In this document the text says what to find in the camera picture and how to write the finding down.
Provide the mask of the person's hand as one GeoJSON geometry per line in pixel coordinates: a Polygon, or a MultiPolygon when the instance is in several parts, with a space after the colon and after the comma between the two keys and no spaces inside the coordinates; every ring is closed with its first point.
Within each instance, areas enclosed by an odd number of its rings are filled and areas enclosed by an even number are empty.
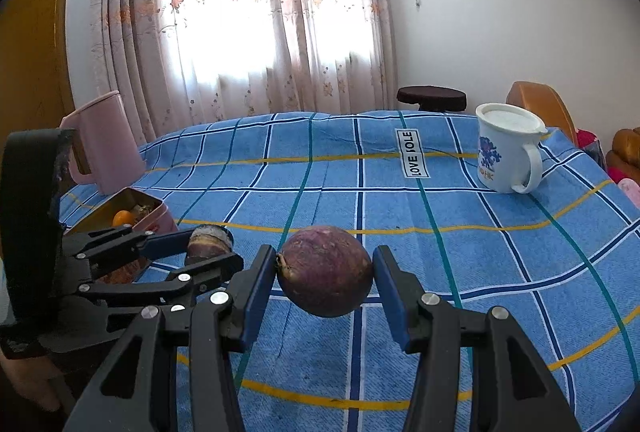
{"type": "Polygon", "coordinates": [[[61,407],[51,381],[62,377],[62,371],[49,357],[9,360],[1,354],[1,368],[21,397],[37,404],[47,412],[56,412],[61,407]]]}

